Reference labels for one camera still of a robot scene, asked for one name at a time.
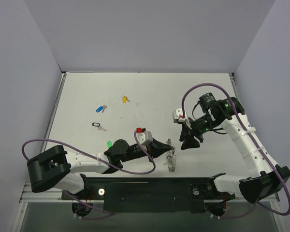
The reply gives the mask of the metal key organizer disc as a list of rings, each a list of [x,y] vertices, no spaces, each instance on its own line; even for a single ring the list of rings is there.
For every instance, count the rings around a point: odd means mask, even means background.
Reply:
[[[172,141],[169,138],[166,141],[166,144],[171,145],[173,147],[173,151],[166,152],[166,159],[171,163],[171,165],[168,166],[169,172],[175,172],[176,169],[176,155],[175,155],[175,147],[172,145]]]

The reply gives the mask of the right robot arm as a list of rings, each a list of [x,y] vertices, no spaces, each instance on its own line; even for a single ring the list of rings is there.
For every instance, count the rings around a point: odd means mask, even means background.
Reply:
[[[197,102],[204,115],[192,119],[181,108],[173,111],[174,123],[182,126],[179,141],[181,150],[199,148],[203,134],[222,127],[241,154],[248,176],[222,174],[206,185],[207,194],[216,198],[223,192],[241,194],[249,203],[256,203],[283,188],[290,178],[288,167],[281,167],[266,151],[248,121],[245,111],[235,97],[216,100],[206,93]]]

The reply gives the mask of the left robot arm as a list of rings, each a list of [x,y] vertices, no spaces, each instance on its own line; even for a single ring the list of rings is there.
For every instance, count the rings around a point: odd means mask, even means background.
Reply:
[[[105,152],[85,155],[79,149],[67,152],[60,143],[27,161],[31,190],[39,193],[57,188],[84,199],[90,192],[85,173],[113,174],[123,170],[124,162],[142,157],[152,162],[172,149],[155,139],[146,140],[144,145],[129,145],[119,139]]]

